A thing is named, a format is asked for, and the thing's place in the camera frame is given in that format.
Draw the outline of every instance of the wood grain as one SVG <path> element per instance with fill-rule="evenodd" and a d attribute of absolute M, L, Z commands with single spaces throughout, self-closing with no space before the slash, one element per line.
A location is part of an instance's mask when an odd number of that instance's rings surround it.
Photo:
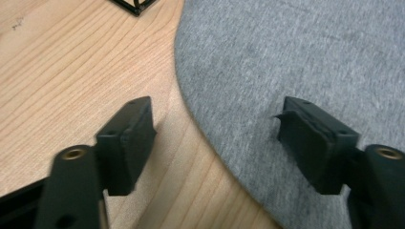
<path fill-rule="evenodd" d="M 112 228 L 279 228 L 222 165 L 188 113 L 173 42 L 182 0 L 141 18 L 109 1 L 0 1 L 0 195 L 47 175 L 53 156 L 150 95 L 158 135 Z"/>

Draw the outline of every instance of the black object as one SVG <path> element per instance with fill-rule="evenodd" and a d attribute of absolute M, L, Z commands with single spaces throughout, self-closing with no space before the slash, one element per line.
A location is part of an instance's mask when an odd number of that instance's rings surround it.
<path fill-rule="evenodd" d="M 60 152 L 49 177 L 0 198 L 0 228 L 108 228 L 103 190 L 130 194 L 156 135 L 150 97 L 128 102 L 94 147 Z"/>
<path fill-rule="evenodd" d="M 124 0 L 112 0 L 120 7 L 131 12 L 134 16 L 138 17 L 140 14 L 146 10 L 150 5 L 152 5 L 156 0 L 144 0 L 142 3 L 139 0 L 134 0 L 134 6 L 125 2 Z"/>
<path fill-rule="evenodd" d="M 352 228 L 405 228 L 405 155 L 370 145 L 356 149 L 359 134 L 316 105 L 286 97 L 278 138 L 304 177 L 322 195 L 351 188 Z"/>

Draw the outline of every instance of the screw hole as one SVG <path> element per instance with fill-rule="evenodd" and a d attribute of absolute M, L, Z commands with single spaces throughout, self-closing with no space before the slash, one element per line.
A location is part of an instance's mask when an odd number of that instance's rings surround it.
<path fill-rule="evenodd" d="M 76 218 L 71 215 L 64 215 L 60 217 L 55 226 L 56 228 L 70 228 L 75 224 Z"/>
<path fill-rule="evenodd" d="M 380 148 L 380 149 L 377 149 L 377 152 L 381 156 L 384 156 L 389 159 L 402 159 L 402 154 L 400 154 L 399 152 L 394 151 L 394 150 Z"/>
<path fill-rule="evenodd" d="M 86 154 L 86 151 L 82 149 L 73 149 L 68 152 L 66 152 L 62 158 L 65 160 L 70 160 L 70 159 L 78 159 L 82 157 L 84 154 Z"/>

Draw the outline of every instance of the gray felt mat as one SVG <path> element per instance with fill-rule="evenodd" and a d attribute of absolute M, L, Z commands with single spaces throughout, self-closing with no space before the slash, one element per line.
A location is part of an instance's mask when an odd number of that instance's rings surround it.
<path fill-rule="evenodd" d="M 224 163 L 285 228 L 350 228 L 345 193 L 315 193 L 276 140 L 284 97 L 405 150 L 405 2 L 186 0 L 183 97 Z"/>

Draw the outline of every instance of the tabletop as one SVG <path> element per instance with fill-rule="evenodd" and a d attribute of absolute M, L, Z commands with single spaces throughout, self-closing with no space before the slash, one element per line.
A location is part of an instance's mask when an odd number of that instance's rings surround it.
<path fill-rule="evenodd" d="M 0 0 L 0 196 L 49 173 L 62 149 L 95 143 L 127 101 L 152 97 L 158 134 L 112 228 L 280 228 L 224 167 L 176 80 L 182 0 L 134 17 L 107 0 Z"/>

